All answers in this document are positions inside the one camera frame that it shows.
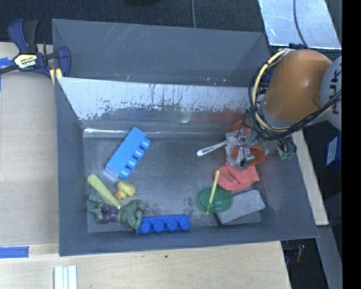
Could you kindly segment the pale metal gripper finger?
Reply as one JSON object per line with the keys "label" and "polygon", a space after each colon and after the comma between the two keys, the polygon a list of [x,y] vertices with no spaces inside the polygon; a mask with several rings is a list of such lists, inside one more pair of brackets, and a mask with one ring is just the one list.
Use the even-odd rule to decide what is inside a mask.
{"label": "pale metal gripper finger", "polygon": [[196,152],[198,157],[204,156],[212,151],[217,150],[218,148],[227,147],[228,156],[233,154],[234,147],[241,146],[245,143],[246,140],[250,138],[250,134],[244,134],[243,132],[227,132],[225,134],[225,139],[221,143],[208,146],[206,148],[200,149]]}
{"label": "pale metal gripper finger", "polygon": [[231,166],[248,166],[255,160],[255,156],[252,154],[250,149],[226,149],[226,160]]}

